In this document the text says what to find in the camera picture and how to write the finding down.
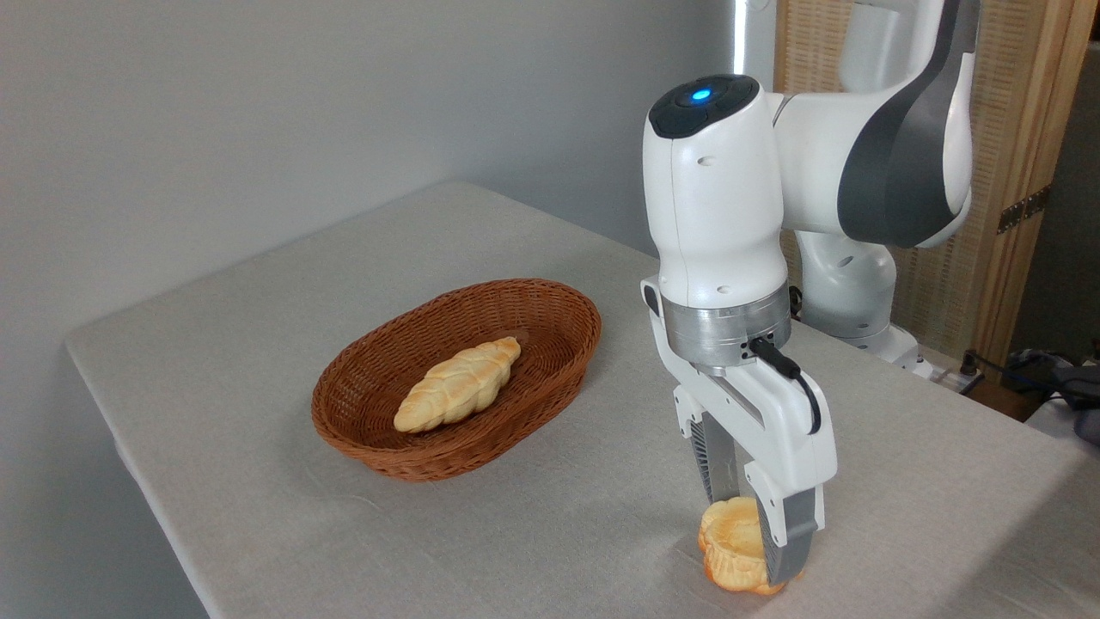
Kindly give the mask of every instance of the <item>oval basket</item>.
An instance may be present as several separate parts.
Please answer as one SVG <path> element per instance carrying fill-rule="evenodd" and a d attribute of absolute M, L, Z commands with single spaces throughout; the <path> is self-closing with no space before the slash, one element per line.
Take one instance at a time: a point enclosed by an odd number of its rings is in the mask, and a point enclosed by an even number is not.
<path fill-rule="evenodd" d="M 592 300 L 549 279 L 497 279 L 448 291 L 329 364 L 314 389 L 314 427 L 329 445 L 389 477 L 461 475 L 507 452 L 573 401 L 601 327 Z M 493 405 L 429 432 L 394 430 L 397 407 L 432 366 L 507 336 L 521 352 Z"/>

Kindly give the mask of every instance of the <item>bread roll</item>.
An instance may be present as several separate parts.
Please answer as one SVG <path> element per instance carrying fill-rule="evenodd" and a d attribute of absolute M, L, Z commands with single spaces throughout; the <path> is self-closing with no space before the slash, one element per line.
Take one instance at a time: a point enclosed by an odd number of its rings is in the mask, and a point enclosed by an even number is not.
<path fill-rule="evenodd" d="M 512 377 L 519 357 L 514 338 L 466 349 L 428 371 L 397 409 L 398 432 L 427 432 L 441 423 L 455 423 L 484 411 Z"/>
<path fill-rule="evenodd" d="M 770 596 L 785 585 L 768 585 L 760 512 L 754 498 L 734 497 L 707 508 L 698 529 L 698 548 L 706 577 L 724 589 Z"/>

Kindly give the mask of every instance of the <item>black cable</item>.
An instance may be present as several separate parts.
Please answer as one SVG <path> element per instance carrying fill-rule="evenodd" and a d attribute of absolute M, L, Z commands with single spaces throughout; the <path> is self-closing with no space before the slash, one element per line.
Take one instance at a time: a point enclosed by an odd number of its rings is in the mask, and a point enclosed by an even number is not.
<path fill-rule="evenodd" d="M 1027 378 L 1027 377 L 1025 377 L 1023 375 L 1019 375 L 1019 374 L 1013 373 L 1012 371 L 1010 371 L 1008 368 L 1001 367 L 1001 366 L 999 366 L 999 365 L 990 362 L 989 360 L 982 357 L 981 355 L 978 355 L 978 353 L 975 352 L 974 350 L 967 351 L 966 354 L 969 355 L 969 356 L 971 356 L 971 357 L 974 357 L 975 360 L 981 362 L 982 364 L 989 366 L 990 368 L 993 368 L 994 371 L 1001 373 L 1002 375 L 1011 378 L 1012 380 L 1016 380 L 1016 382 L 1020 382 L 1020 383 L 1023 383 L 1023 384 L 1026 384 L 1026 385 L 1031 385 L 1033 387 L 1036 387 L 1038 389 L 1044 389 L 1046 391 L 1058 393 L 1058 394 L 1063 394 L 1063 395 L 1066 395 L 1066 396 L 1072 396 L 1074 398 L 1080 398 L 1081 400 L 1089 401 L 1089 402 L 1096 400 L 1096 398 L 1097 398 L 1096 395 L 1093 395 L 1093 394 L 1082 394 L 1080 391 L 1075 391 L 1072 389 L 1066 389 L 1065 387 L 1057 387 L 1057 386 L 1054 386 L 1054 385 L 1049 385 L 1049 384 L 1046 384 L 1046 383 L 1042 383 L 1042 382 L 1038 382 L 1038 380 L 1034 380 L 1034 379 Z M 1087 384 L 1090 384 L 1090 385 L 1100 385 L 1100 383 L 1098 383 L 1098 382 L 1092 382 L 1092 380 L 1088 380 L 1088 379 L 1074 379 L 1074 380 L 1078 380 L 1080 383 L 1087 383 Z"/>
<path fill-rule="evenodd" d="M 755 353 L 766 364 L 776 368 L 776 372 L 784 378 L 799 382 L 802 390 L 806 393 L 806 399 L 810 400 L 810 412 L 813 414 L 813 421 L 810 424 L 810 434 L 817 434 L 817 431 L 822 429 L 822 410 L 817 405 L 817 398 L 814 397 L 813 389 L 810 388 L 810 384 L 806 383 L 806 379 L 802 378 L 802 368 L 793 360 L 780 353 L 774 344 L 762 338 L 750 342 L 749 351 Z"/>
<path fill-rule="evenodd" d="M 810 385 L 806 379 L 802 378 L 801 373 L 794 377 L 794 380 L 799 382 L 802 390 L 806 393 L 806 398 L 810 399 L 810 412 L 814 416 L 814 421 L 810 424 L 810 434 L 817 434 L 817 431 L 822 429 L 822 410 L 817 406 L 817 398 L 814 397 L 814 390 L 810 389 Z"/>

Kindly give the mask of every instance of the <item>wooden panel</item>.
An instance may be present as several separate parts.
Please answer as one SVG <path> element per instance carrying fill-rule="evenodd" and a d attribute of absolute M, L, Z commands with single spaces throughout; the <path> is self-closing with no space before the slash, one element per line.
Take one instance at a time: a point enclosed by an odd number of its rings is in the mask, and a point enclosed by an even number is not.
<path fill-rule="evenodd" d="M 1041 44 L 1032 68 L 1025 124 L 1015 146 L 1021 155 L 1007 183 L 1013 192 L 1005 196 L 1005 206 L 1054 178 L 1096 8 L 1097 0 L 1045 4 L 1041 41 L 1047 44 Z M 1033 217 L 994 239 L 974 335 L 974 347 L 991 360 L 1003 362 L 1010 353 L 1041 223 L 1042 215 Z"/>

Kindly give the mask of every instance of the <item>power strip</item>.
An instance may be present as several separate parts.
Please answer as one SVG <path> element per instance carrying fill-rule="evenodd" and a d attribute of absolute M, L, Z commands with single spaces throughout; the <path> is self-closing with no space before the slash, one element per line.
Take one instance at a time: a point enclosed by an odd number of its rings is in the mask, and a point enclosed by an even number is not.
<path fill-rule="evenodd" d="M 971 376 L 959 374 L 955 371 L 948 371 L 939 376 L 932 379 L 932 383 L 936 385 L 950 389 L 955 394 L 963 394 L 969 389 L 975 383 L 982 377 L 981 373 L 975 373 Z"/>

